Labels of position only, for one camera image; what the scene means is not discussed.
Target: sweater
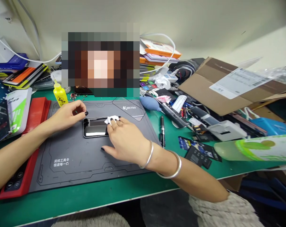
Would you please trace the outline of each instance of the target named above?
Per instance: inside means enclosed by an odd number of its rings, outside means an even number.
[[[198,215],[199,227],[263,227],[252,205],[230,193],[223,202],[211,203],[189,196]],[[130,227],[127,221],[107,207],[61,217],[52,227]]]

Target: desk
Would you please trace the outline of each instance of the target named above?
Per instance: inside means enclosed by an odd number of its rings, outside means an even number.
[[[38,91],[32,95],[33,98],[44,96],[48,100],[55,100],[52,91]],[[95,98],[88,96],[84,99],[84,102],[85,100],[114,100],[114,97]],[[147,110],[146,112],[155,132],[159,134],[159,117],[163,114],[157,111]],[[191,138],[192,132],[187,128],[176,129],[165,115],[164,119],[166,148],[175,151],[180,156],[185,156],[187,151],[179,147],[178,136]],[[7,142],[1,143],[0,148],[6,144]],[[286,162],[240,162],[223,160],[223,162],[220,163],[213,161],[207,172],[217,179],[222,179],[283,164],[286,164]],[[107,181],[39,191],[20,198],[0,201],[0,226],[9,227],[56,218],[60,215],[103,207],[175,189],[178,189],[178,186],[173,181],[162,179],[155,173],[146,173]]]

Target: hand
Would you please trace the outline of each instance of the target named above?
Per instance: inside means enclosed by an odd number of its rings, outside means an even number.
[[[50,134],[70,128],[75,123],[85,118],[86,106],[80,101],[74,101],[64,104],[58,111],[47,121],[43,122]]]
[[[119,121],[112,120],[111,125],[107,125],[107,131],[114,145],[114,148],[102,147],[108,154],[116,159],[136,163],[140,166],[146,164],[151,144],[133,123],[120,117]]]

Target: bracelet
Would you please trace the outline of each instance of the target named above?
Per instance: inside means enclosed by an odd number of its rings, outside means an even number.
[[[150,162],[150,159],[151,159],[151,156],[152,156],[152,153],[153,153],[153,143],[152,143],[151,140],[150,140],[150,143],[151,143],[151,151],[150,151],[150,155],[149,155],[149,158],[148,158],[146,164],[145,164],[144,166],[138,165],[141,169],[145,169],[146,166],[147,166],[147,165],[149,164],[149,162]]]
[[[175,172],[175,174],[173,174],[173,175],[171,175],[171,176],[169,176],[169,177],[165,177],[165,176],[163,176],[162,174],[160,174],[160,173],[156,173],[157,175],[159,175],[161,178],[164,178],[164,179],[172,179],[172,178],[175,178],[178,174],[179,174],[179,172],[180,172],[180,170],[181,170],[181,167],[182,167],[182,160],[181,160],[181,158],[180,158],[180,156],[178,156],[178,154],[177,153],[175,153],[175,152],[173,152],[173,151],[170,151],[171,153],[173,153],[176,157],[177,157],[177,159],[178,159],[178,169],[177,169],[177,171]]]

